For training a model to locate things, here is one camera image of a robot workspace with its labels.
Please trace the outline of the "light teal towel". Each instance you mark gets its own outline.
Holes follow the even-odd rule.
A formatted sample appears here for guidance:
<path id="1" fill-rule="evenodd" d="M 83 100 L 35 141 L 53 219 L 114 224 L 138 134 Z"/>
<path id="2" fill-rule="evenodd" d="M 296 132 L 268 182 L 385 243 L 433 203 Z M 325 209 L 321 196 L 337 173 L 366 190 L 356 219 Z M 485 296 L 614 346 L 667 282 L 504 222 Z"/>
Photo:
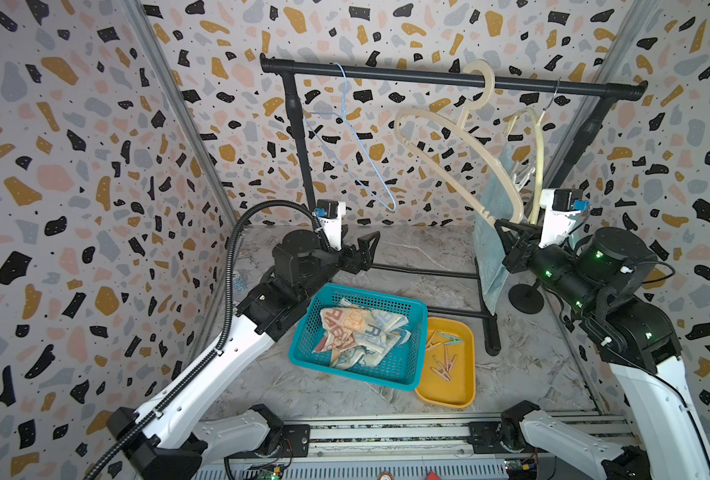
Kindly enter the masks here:
<path id="1" fill-rule="evenodd" d="M 512 217 L 513 206 L 504 187 L 495 174 L 491 174 L 478 195 L 478 201 L 494 220 Z M 478 216 L 473 231 L 473 246 L 477 260 L 481 291 L 486 308 L 496 313 L 496 306 L 509 273 L 502 265 L 505 257 L 496 229 Z"/>

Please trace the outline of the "teal plastic basket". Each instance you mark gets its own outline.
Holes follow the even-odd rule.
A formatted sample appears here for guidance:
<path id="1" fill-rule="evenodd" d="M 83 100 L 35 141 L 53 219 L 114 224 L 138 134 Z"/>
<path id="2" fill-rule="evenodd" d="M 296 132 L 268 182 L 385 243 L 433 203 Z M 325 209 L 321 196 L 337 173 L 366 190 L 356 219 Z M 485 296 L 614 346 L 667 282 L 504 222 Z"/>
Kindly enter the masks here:
<path id="1" fill-rule="evenodd" d="M 405 344 L 395 347 L 377 367 L 355 366 L 349 370 L 330 367 L 331 353 L 314 353 L 313 349 L 324 334 L 320 311 L 338 306 L 341 299 L 364 308 L 406 315 L 411 338 Z M 300 321 L 289 359 L 297 366 L 394 389 L 411 390 L 418 385 L 421 376 L 424 355 L 420 350 L 427 339 L 427 327 L 427 307 L 417 300 L 330 284 L 314 297 L 308 314 Z"/>

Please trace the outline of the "cream plastic hanger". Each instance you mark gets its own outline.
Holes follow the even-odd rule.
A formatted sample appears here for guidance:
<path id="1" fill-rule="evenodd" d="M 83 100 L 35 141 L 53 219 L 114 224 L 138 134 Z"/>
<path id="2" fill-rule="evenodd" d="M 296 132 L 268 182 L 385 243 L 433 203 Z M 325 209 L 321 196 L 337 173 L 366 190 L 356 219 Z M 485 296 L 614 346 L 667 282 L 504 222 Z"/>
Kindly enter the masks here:
<path id="1" fill-rule="evenodd" d="M 541 205 L 540 205 L 540 200 L 541 200 L 541 195 L 544 190 L 544 173 L 545 173 L 545 141 L 544 141 L 544 134 L 542 130 L 542 124 L 544 121 L 544 117 L 546 116 L 547 111 L 550 109 L 552 104 L 554 103 L 554 99 L 557 96 L 557 89 L 560 86 L 560 81 L 557 81 L 557 86 L 554 88 L 553 93 L 549 97 L 548 103 L 541 109 L 540 112 L 537 112 L 534 110 L 532 107 L 525 107 L 522 108 L 518 111 L 516 111 L 514 114 L 512 114 L 508 119 L 506 123 L 506 128 L 505 128 L 505 136 L 509 137 L 510 133 L 515 127 L 516 122 L 521 118 L 521 117 L 528 117 L 531 119 L 532 126 L 533 126 L 533 136 L 534 136 L 534 159 L 530 163 L 530 166 L 535 166 L 536 170 L 535 173 L 531 176 L 530 180 L 533 181 L 533 189 L 532 189 L 532 202 L 531 202 L 531 208 L 530 212 L 528 214 L 527 220 L 529 223 L 536 224 L 538 222 L 539 216 L 540 216 L 540 210 L 541 210 Z"/>

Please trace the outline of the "white clothespin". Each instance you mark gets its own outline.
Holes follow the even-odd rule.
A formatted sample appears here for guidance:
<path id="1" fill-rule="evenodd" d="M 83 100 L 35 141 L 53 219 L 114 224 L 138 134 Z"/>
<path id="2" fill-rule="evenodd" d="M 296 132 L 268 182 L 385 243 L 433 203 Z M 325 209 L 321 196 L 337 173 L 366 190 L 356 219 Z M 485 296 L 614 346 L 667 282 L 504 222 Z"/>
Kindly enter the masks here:
<path id="1" fill-rule="evenodd" d="M 535 166 L 530 166 L 512 173 L 512 183 L 518 192 L 520 192 L 528 184 L 531 176 L 535 173 L 535 170 Z"/>

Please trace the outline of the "cream towel blue cartoon print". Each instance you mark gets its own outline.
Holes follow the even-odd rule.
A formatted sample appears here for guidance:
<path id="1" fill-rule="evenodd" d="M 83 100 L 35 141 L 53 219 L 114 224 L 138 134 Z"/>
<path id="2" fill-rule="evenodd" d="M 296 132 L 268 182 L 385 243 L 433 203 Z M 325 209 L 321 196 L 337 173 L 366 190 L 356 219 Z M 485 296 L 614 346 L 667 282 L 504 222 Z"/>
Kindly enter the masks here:
<path id="1" fill-rule="evenodd" d="M 392 349 L 388 344 L 357 344 L 346 350 L 332 353 L 329 366 L 338 370 L 349 370 L 355 366 L 377 367 Z"/>

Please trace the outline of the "yellow plastic tray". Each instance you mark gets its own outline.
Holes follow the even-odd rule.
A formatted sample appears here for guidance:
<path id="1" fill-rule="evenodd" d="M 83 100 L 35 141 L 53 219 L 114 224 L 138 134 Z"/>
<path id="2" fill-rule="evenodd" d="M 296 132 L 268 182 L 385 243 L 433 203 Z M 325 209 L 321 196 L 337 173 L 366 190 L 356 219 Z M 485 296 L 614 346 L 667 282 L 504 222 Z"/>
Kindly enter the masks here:
<path id="1" fill-rule="evenodd" d="M 415 388 L 424 402 L 454 409 L 476 397 L 475 340 L 463 322 L 428 318 L 421 380 Z"/>

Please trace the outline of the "yellow clothespin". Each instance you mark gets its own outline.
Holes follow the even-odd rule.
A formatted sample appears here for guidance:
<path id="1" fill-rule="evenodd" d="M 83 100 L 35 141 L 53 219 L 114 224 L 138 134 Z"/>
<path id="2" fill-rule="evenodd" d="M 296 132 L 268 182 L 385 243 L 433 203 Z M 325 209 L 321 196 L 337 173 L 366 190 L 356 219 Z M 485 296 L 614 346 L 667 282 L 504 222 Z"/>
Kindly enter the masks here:
<path id="1" fill-rule="evenodd" d="M 427 342 L 426 342 L 426 345 L 425 345 L 425 351 L 430 351 L 430 350 L 434 349 L 435 347 L 437 347 L 437 346 L 440 344 L 440 342 L 439 342 L 439 341 L 435 341 L 434 338 L 435 338 L 435 333 L 432 333 L 432 334 L 428 337 Z"/>

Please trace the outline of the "beige pink clothespin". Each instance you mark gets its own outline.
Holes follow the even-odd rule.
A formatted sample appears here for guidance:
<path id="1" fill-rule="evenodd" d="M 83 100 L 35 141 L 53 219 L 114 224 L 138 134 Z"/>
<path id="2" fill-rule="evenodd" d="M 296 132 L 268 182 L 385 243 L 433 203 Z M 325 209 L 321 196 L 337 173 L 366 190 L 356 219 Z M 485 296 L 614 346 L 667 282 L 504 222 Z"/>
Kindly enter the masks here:
<path id="1" fill-rule="evenodd" d="M 451 381 L 450 374 L 444 364 L 442 364 L 440 362 L 436 362 L 436 366 L 431 367 L 430 370 L 432 372 L 434 372 L 436 375 L 438 375 L 440 378 L 442 378 L 444 381 L 446 381 L 446 382 Z"/>

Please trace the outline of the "green clothespin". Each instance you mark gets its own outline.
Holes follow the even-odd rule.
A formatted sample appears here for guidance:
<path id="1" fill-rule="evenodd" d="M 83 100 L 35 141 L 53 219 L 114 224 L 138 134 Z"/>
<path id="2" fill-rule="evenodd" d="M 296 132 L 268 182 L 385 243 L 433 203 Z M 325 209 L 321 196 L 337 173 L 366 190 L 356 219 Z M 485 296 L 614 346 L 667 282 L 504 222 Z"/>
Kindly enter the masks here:
<path id="1" fill-rule="evenodd" d="M 436 332 L 435 337 L 440 339 L 445 346 L 461 345 L 463 343 L 461 337 L 450 333 Z"/>

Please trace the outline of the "aluminium rail base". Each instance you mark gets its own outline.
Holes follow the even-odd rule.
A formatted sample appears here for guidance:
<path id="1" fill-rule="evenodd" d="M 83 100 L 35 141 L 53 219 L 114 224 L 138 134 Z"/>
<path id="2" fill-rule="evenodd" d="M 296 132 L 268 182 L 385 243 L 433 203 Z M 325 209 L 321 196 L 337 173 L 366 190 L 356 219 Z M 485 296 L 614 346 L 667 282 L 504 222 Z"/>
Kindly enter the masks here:
<path id="1" fill-rule="evenodd" d="M 619 416 L 545 415 L 528 440 L 511 416 L 375 416 L 281 421 L 255 411 L 199 423 L 182 446 L 155 437 L 128 449 L 142 479 L 645 479 L 645 461 Z"/>

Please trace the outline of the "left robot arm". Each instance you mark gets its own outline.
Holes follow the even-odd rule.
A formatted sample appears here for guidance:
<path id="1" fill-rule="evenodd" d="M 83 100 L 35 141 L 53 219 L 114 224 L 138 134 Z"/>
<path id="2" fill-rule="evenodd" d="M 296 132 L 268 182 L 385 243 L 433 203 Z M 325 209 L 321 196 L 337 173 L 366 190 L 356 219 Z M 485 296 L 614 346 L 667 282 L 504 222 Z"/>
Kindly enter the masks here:
<path id="1" fill-rule="evenodd" d="M 251 218 L 268 208 L 289 208 L 307 217 L 307 230 L 287 234 L 272 251 L 273 265 L 246 297 L 234 301 L 234 270 L 241 237 Z M 377 231 L 346 245 L 344 205 L 321 201 L 310 209 L 288 200 L 261 202 L 243 213 L 226 245 L 224 320 L 219 336 L 167 387 L 136 409 L 121 407 L 107 427 L 112 445 L 85 476 L 97 478 L 123 454 L 142 479 L 191 479 L 201 467 L 238 453 L 269 455 L 284 424 L 257 404 L 226 420 L 203 416 L 229 385 L 275 345 L 307 313 L 315 294 L 339 272 L 372 268 Z"/>

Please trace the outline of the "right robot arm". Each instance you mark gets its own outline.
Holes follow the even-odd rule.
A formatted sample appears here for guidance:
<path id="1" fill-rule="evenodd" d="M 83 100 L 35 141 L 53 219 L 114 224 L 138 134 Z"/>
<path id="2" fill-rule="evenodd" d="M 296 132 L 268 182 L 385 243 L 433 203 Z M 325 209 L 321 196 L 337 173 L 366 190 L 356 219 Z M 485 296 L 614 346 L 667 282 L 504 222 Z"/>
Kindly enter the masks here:
<path id="1" fill-rule="evenodd" d="M 710 479 L 710 447 L 682 348 L 663 310 L 637 297 L 659 264 L 633 232 L 602 227 L 569 248 L 541 247 L 537 227 L 498 220 L 503 264 L 528 271 L 569 307 L 629 402 L 641 445 L 608 443 L 522 401 L 501 416 L 505 448 L 553 454 L 592 479 Z"/>

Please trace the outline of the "cream RABBIT lettered towel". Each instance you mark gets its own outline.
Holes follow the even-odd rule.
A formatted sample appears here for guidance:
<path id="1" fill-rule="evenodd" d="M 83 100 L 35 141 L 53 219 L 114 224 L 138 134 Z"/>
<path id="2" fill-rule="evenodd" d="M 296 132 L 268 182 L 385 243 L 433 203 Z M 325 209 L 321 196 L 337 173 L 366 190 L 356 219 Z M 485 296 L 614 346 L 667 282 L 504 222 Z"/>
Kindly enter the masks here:
<path id="1" fill-rule="evenodd" d="M 338 306 L 323 308 L 320 320 L 324 334 L 313 352 L 330 352 L 331 358 L 336 350 L 365 343 L 388 344 L 391 352 L 411 338 L 406 315 L 364 308 L 347 299 L 341 299 Z"/>

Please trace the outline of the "black clothes rack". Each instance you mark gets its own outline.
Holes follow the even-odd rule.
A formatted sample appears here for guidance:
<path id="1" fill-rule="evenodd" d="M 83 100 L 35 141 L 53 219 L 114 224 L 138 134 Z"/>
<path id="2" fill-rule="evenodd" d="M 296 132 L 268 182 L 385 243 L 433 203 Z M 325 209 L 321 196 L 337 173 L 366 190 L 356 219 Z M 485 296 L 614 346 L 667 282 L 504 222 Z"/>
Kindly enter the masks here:
<path id="1" fill-rule="evenodd" d="M 260 60 L 261 67 L 266 73 L 274 73 L 281 77 L 284 82 L 284 91 L 289 95 L 291 100 L 290 119 L 293 126 L 298 127 L 303 119 L 302 107 L 299 102 L 298 94 L 295 86 L 295 78 L 297 75 L 318 75 L 327 77 L 353 77 L 372 80 L 388 80 L 397 82 L 413 82 L 427 83 L 438 85 L 451 85 L 457 87 L 477 87 L 482 90 L 483 82 L 475 80 L 472 75 L 461 73 L 439 73 L 439 72 L 410 72 L 408 70 L 399 69 L 384 69 L 384 68 L 368 68 L 368 67 L 343 67 L 341 65 L 323 65 L 319 63 L 296 62 L 293 60 L 268 59 L 266 57 Z M 557 81 L 523 79 L 523 78 L 504 78 L 498 80 L 495 77 L 494 88 L 501 86 L 509 90 L 528 90 L 532 89 L 536 92 L 554 91 L 557 86 Z M 589 85 L 584 83 L 571 82 L 567 86 L 560 86 L 557 93 L 565 92 L 572 95 L 589 95 L 597 96 L 600 99 L 602 106 L 609 108 L 617 100 L 632 100 L 637 99 L 642 95 L 645 87 L 639 85 L 637 87 L 625 85 Z M 545 210 L 541 208 L 538 222 L 535 225 L 541 227 L 545 215 Z M 569 246 L 568 240 L 574 231 L 576 225 L 569 235 L 561 244 Z"/>

